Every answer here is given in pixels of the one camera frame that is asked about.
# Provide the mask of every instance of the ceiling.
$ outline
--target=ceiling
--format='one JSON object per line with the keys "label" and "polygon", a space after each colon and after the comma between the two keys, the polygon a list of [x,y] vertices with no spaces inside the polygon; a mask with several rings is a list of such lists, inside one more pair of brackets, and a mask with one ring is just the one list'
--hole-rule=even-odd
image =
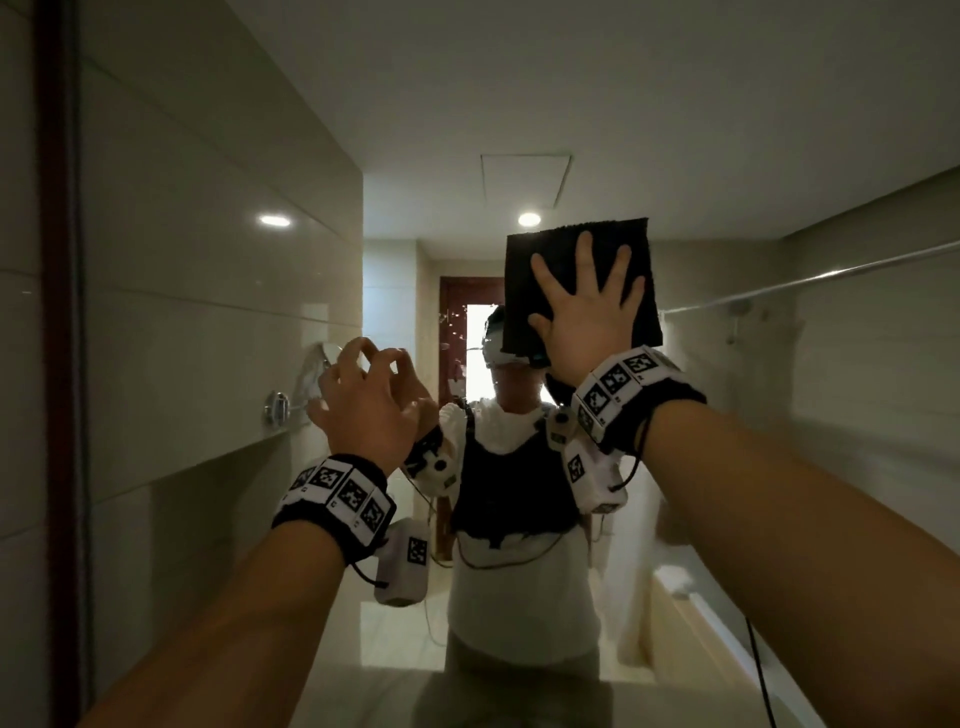
{"label": "ceiling", "polygon": [[229,0],[364,172],[365,235],[495,258],[481,155],[572,155],[553,227],[777,238],[960,165],[956,0]]}

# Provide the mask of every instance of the metal rod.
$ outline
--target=metal rod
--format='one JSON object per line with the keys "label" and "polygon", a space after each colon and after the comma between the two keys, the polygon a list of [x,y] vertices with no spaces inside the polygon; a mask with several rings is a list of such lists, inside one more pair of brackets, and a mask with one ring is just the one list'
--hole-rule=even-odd
{"label": "metal rod", "polygon": [[747,301],[757,296],[766,296],[770,293],[788,291],[792,288],[802,288],[804,286],[813,285],[814,283],[822,283],[826,280],[838,280],[852,278],[853,276],[862,276],[864,273],[878,271],[881,268],[892,268],[893,266],[902,265],[903,263],[909,263],[914,260],[922,260],[924,258],[934,257],[935,255],[958,252],[960,252],[960,240],[954,240],[951,243],[942,243],[941,245],[934,245],[930,248],[922,248],[918,251],[913,251],[912,253],[904,253],[903,255],[894,255],[893,257],[877,260],[873,263],[853,265],[850,268],[840,268],[839,270],[821,273],[819,276],[810,276],[809,278],[800,280],[790,280],[787,283],[768,285],[765,288],[758,288],[757,290],[747,291],[746,293],[736,293],[732,296],[724,296],[722,299],[716,299],[715,301],[696,303],[695,305],[685,305],[680,306],[679,308],[665,308],[662,309],[660,313],[683,313],[685,311],[696,311],[701,308],[714,308],[718,305],[725,305],[727,303],[734,303],[737,301]]}

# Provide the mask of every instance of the white sleeve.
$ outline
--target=white sleeve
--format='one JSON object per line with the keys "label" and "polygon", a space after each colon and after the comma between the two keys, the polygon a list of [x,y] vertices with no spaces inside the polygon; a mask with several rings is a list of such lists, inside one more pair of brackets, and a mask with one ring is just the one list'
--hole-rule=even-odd
{"label": "white sleeve", "polygon": [[[460,470],[463,466],[464,443],[467,441],[467,413],[453,402],[445,404],[440,409],[440,430],[444,440],[449,443],[448,447],[452,448],[447,457],[452,461],[453,468],[443,473],[437,473],[430,467],[424,468],[414,482],[428,497],[447,496],[456,500],[460,493]],[[456,475],[456,482],[448,484],[453,475]]]}

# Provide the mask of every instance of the brown door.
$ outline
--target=brown door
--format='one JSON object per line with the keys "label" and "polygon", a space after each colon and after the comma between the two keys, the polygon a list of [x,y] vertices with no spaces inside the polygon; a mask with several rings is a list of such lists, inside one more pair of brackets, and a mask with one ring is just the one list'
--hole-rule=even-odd
{"label": "brown door", "polygon": [[[450,382],[466,386],[467,306],[503,303],[503,278],[440,279],[440,405],[453,401]],[[453,558],[449,498],[437,499],[437,558]]]}

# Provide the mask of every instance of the floor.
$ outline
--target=floor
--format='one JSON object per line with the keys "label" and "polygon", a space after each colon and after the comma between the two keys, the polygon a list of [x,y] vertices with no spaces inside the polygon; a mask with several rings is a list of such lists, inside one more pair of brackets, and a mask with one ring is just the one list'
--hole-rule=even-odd
{"label": "floor", "polygon": [[[590,572],[594,600],[600,579]],[[446,603],[450,571],[436,564],[430,571],[430,591],[422,604],[397,609],[365,601],[361,604],[361,664],[364,667],[400,667],[442,671],[446,644]],[[601,619],[600,679],[609,682],[654,682],[648,667],[621,665],[616,646]]]}

